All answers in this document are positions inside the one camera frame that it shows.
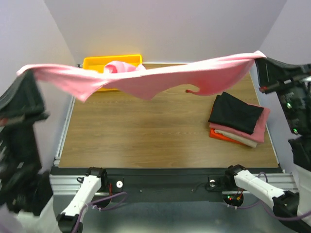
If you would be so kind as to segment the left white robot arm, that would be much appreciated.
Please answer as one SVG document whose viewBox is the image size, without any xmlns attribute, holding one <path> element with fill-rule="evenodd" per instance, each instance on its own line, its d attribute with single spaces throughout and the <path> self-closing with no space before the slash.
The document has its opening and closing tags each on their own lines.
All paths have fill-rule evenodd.
<svg viewBox="0 0 311 233">
<path fill-rule="evenodd" d="M 0 203 L 15 216 L 20 233 L 80 233 L 106 172 L 90 168 L 71 203 L 56 215 L 50 173 L 41 171 L 34 131 L 34 124 L 48 116 L 31 71 L 18 75 L 1 96 Z"/>
</svg>

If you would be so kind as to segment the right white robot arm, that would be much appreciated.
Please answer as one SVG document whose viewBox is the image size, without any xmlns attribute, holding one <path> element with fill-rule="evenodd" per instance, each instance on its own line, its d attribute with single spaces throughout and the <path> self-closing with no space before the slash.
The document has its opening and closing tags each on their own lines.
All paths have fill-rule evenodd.
<svg viewBox="0 0 311 233">
<path fill-rule="evenodd" d="M 311 66 L 291 65 L 272 58 L 255 60 L 259 90 L 275 92 L 292 133 L 298 192 L 285 191 L 254 176 L 241 165 L 225 172 L 231 187 L 244 189 L 272 209 L 272 216 L 297 233 L 311 231 Z"/>
</svg>

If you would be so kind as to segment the pink t shirt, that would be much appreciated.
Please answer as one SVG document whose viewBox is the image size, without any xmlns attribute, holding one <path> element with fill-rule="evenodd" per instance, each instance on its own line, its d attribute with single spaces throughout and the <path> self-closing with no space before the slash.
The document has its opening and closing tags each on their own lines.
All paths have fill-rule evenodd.
<svg viewBox="0 0 311 233">
<path fill-rule="evenodd" d="M 17 75 L 32 70 L 37 80 L 50 82 L 81 101 L 86 101 L 101 88 L 118 89 L 137 98 L 151 100 L 162 91 L 184 84 L 198 87 L 198 91 L 192 91 L 194 95 L 210 96 L 234 86 L 250 70 L 255 59 L 265 57 L 261 51 L 256 51 L 122 73 L 99 73 L 65 65 L 37 64 L 23 66 Z"/>
</svg>

